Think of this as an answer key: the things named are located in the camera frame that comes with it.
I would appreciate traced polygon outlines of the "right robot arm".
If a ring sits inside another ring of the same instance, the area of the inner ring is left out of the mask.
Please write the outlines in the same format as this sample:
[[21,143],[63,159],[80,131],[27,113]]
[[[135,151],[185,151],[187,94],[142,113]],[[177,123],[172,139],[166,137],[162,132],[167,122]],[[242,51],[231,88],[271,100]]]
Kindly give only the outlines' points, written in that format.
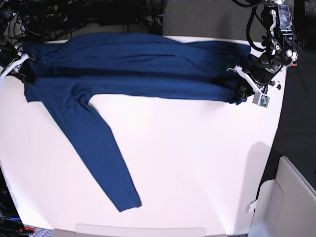
[[23,52],[22,47],[15,48],[4,35],[10,22],[17,16],[20,8],[19,0],[2,0],[0,2],[0,81],[6,76],[13,76],[24,84],[33,84],[36,76],[31,69],[33,56]]

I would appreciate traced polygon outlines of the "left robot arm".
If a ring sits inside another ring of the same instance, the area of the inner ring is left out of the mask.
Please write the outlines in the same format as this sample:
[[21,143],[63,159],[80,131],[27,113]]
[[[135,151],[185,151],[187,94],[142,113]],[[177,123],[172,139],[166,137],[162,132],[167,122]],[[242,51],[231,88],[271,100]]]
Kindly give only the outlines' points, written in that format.
[[[260,57],[248,56],[250,65],[236,65],[232,71],[243,78],[237,94],[242,100],[253,96],[253,103],[266,108],[273,90],[280,90],[281,84],[275,76],[283,69],[294,66],[298,58],[292,31],[290,8],[282,0],[247,0],[234,2],[243,8],[250,8],[251,14],[246,26],[246,39],[250,46],[260,52]],[[261,46],[254,44],[250,29],[257,18],[266,30]]]

